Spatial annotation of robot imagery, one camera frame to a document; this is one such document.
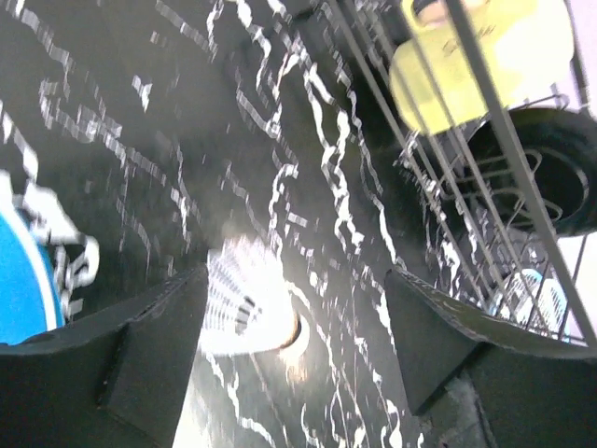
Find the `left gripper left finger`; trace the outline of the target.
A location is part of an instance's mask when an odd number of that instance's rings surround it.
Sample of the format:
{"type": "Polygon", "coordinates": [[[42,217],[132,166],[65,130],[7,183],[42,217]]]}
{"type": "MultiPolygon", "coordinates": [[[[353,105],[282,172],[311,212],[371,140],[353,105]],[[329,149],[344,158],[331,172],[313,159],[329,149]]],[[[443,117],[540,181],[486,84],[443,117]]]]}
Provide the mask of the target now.
{"type": "Polygon", "coordinates": [[[4,447],[170,447],[207,299],[204,264],[1,347],[4,447]]]}

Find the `white shuttlecock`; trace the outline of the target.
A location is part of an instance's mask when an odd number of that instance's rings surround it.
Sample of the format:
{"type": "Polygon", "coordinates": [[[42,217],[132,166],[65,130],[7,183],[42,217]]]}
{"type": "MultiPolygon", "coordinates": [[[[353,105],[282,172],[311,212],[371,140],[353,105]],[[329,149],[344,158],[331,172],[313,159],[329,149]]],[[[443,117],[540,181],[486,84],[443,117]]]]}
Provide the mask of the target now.
{"type": "Polygon", "coordinates": [[[294,360],[310,326],[296,311],[284,268],[258,238],[229,238],[207,256],[208,294],[198,351],[214,357],[276,353],[294,360]]]}

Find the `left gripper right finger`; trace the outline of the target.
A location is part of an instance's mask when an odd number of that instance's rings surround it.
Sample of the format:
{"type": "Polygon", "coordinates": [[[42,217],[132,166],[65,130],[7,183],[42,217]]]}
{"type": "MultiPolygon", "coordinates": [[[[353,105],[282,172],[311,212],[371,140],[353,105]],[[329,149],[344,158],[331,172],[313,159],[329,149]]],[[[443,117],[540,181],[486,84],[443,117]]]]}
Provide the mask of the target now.
{"type": "Polygon", "coordinates": [[[595,446],[594,351],[486,315],[400,269],[384,289],[424,446],[595,446]]]}

